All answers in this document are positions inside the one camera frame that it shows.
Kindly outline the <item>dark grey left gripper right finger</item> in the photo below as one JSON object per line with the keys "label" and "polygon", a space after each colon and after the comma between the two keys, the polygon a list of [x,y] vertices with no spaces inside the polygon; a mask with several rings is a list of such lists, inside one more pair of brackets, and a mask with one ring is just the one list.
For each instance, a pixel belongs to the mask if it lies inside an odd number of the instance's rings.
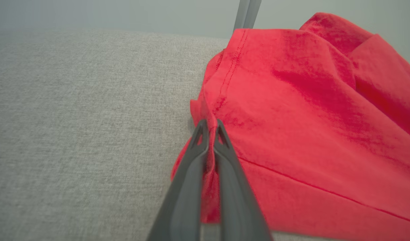
{"label": "dark grey left gripper right finger", "polygon": [[263,212],[220,119],[214,155],[220,183],[221,240],[271,241]]}

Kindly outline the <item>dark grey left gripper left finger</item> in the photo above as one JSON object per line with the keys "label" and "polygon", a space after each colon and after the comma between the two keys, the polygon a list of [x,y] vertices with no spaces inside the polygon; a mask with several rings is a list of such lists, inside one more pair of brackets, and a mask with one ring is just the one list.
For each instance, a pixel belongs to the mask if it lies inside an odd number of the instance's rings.
{"label": "dark grey left gripper left finger", "polygon": [[200,120],[153,223],[148,241],[198,241],[202,179],[209,150],[207,121]]}

